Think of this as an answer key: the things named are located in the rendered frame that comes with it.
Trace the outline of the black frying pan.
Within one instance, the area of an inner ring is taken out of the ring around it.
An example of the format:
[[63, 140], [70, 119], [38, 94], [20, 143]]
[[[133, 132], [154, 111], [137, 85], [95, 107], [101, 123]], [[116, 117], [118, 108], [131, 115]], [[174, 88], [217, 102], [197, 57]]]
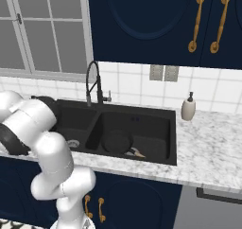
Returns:
[[132, 135], [124, 130], [112, 130], [105, 133], [101, 139], [102, 148], [113, 154], [127, 154], [145, 158], [138, 149], [133, 146]]

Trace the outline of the black double sink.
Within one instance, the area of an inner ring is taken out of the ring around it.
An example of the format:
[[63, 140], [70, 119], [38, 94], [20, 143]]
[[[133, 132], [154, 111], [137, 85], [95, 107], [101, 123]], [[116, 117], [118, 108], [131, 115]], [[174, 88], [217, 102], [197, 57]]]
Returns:
[[[59, 99], [60, 119], [53, 130], [66, 141], [77, 140], [72, 151], [125, 158], [175, 166], [177, 164], [176, 113], [113, 104], [92, 104]], [[102, 136], [112, 130], [124, 130], [133, 138], [133, 147], [145, 158], [113, 154], [101, 146]]]

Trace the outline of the black spring tap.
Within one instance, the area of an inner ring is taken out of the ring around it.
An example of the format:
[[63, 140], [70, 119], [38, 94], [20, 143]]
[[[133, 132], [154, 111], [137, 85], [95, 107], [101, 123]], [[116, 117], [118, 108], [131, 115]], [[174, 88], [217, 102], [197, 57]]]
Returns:
[[[96, 69], [96, 80], [95, 83], [93, 84], [92, 88], [89, 88], [89, 73], [91, 71], [92, 65], [95, 66]], [[92, 106], [92, 100], [91, 100], [91, 92], [94, 89], [94, 87], [97, 87], [97, 103], [99, 105], [102, 105], [103, 102], [111, 102], [112, 101], [112, 96], [111, 96], [111, 91], [109, 91], [109, 95], [107, 97], [103, 96], [102, 92], [102, 87], [101, 87], [101, 77], [99, 73], [99, 66], [96, 61], [91, 61], [88, 65], [87, 68], [87, 73], [86, 73], [86, 100], [87, 100], [87, 106], [91, 107]]]

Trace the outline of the white soap dispenser black pump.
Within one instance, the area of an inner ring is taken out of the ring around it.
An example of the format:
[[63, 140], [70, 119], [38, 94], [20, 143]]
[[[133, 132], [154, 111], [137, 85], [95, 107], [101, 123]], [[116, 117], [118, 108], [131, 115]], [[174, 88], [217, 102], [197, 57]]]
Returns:
[[181, 106], [181, 118], [185, 121], [190, 121], [196, 111], [196, 101], [193, 99], [193, 93], [189, 94], [189, 98], [186, 99]]

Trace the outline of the navy base cupboard door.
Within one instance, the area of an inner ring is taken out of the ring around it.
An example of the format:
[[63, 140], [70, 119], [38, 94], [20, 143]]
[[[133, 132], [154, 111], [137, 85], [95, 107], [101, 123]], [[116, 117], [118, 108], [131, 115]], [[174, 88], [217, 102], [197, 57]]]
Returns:
[[[173, 229], [182, 186], [97, 172], [94, 197], [96, 229]], [[104, 198], [101, 223], [98, 198]]]
[[0, 217], [47, 229], [82, 229], [82, 199], [95, 187], [95, 173], [71, 162], [60, 168], [0, 157]]

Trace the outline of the grey framed window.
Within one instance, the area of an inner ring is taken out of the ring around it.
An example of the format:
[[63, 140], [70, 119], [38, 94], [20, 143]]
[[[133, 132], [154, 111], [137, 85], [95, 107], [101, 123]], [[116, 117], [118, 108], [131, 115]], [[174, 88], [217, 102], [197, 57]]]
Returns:
[[0, 0], [0, 76], [83, 82], [92, 59], [88, 0]]

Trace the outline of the grey dishwasher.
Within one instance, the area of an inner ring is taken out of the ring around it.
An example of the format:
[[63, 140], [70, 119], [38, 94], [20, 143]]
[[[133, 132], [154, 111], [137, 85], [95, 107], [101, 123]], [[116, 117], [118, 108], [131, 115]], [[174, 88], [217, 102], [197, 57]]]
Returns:
[[173, 229], [242, 229], [242, 204], [201, 199], [196, 187], [184, 185]]

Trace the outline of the grey wall socket plate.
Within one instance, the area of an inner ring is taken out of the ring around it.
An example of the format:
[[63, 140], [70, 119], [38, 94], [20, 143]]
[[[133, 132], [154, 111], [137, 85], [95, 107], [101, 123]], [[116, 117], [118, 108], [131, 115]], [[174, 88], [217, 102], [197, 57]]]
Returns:
[[167, 65], [164, 72], [165, 81], [176, 82], [178, 80], [179, 67], [174, 65]]
[[149, 79], [162, 81], [163, 73], [164, 73], [164, 67], [162, 65], [152, 64], [149, 70]]

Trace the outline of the navy wall cupboard door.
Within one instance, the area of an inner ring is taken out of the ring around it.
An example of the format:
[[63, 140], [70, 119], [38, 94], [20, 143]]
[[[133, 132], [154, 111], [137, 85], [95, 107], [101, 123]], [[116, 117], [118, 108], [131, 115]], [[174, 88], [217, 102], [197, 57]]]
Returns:
[[219, 49], [215, 54], [210, 52], [223, 9], [221, 0], [213, 0], [199, 65], [239, 70], [242, 69], [242, 0], [230, 0]]
[[196, 66], [194, 0], [89, 0], [94, 59]]

